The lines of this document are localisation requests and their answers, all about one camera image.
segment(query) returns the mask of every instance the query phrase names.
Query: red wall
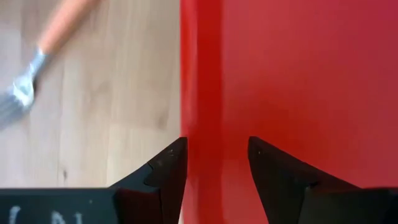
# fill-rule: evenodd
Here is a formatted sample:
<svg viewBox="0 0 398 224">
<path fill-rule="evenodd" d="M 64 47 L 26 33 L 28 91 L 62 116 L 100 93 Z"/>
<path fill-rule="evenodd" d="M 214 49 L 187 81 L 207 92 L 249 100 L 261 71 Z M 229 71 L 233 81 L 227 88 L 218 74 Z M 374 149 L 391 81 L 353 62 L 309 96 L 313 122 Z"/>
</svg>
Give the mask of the red wall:
<svg viewBox="0 0 398 224">
<path fill-rule="evenodd" d="M 181 0 L 188 224 L 265 223 L 250 135 L 398 186 L 398 1 Z"/>
</svg>

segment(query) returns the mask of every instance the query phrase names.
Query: light wood floor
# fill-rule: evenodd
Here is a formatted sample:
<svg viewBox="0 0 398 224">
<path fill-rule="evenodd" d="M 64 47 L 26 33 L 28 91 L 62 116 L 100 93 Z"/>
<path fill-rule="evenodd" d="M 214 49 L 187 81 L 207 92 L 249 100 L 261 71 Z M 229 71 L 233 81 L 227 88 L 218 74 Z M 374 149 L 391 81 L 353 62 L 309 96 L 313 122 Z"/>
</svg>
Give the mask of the light wood floor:
<svg viewBox="0 0 398 224">
<path fill-rule="evenodd" d="M 58 0 L 0 0 L 0 85 Z M 0 131 L 0 187 L 104 187 L 179 134 L 179 1 L 101 0 Z"/>
</svg>

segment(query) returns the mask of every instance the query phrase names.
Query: metal ferrule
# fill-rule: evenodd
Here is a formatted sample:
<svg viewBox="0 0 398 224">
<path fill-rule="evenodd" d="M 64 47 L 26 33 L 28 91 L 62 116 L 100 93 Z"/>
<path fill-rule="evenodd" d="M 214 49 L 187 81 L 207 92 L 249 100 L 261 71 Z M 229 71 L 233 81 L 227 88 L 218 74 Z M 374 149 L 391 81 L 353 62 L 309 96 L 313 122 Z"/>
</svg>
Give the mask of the metal ferrule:
<svg viewBox="0 0 398 224">
<path fill-rule="evenodd" d="M 24 76 L 30 77 L 34 80 L 43 69 L 48 58 L 48 55 L 43 54 L 43 51 L 37 49 L 33 60 L 30 61 L 29 66 L 26 68 Z"/>
</svg>

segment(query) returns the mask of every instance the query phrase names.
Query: brush handle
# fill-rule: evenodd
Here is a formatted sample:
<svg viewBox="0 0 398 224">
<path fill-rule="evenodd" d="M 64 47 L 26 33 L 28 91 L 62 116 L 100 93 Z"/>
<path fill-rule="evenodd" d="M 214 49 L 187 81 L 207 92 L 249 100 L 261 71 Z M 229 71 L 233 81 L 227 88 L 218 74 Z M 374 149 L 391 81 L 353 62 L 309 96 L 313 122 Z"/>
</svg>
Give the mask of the brush handle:
<svg viewBox="0 0 398 224">
<path fill-rule="evenodd" d="M 69 36 L 79 20 L 98 0 L 62 0 L 37 43 L 45 55 L 52 54 Z"/>
</svg>

